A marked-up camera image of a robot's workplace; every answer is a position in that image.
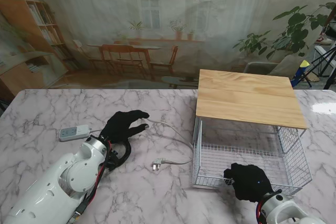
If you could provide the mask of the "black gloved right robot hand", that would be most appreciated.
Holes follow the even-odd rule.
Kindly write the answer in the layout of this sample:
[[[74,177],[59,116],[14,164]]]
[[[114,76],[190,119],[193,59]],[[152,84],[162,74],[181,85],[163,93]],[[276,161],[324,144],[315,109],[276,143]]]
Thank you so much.
[[[238,200],[260,202],[265,195],[274,193],[265,172],[255,165],[231,164],[224,177],[233,180],[232,186]]]

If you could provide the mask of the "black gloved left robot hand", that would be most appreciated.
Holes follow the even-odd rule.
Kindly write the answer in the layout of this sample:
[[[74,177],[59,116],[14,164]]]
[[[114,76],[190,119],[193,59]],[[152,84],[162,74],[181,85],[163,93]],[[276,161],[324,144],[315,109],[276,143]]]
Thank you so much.
[[[143,132],[149,127],[147,124],[140,124],[135,127],[130,127],[130,125],[139,119],[148,118],[149,114],[141,110],[118,111],[107,121],[99,134],[99,138],[107,139],[111,144],[125,142],[128,138]]]

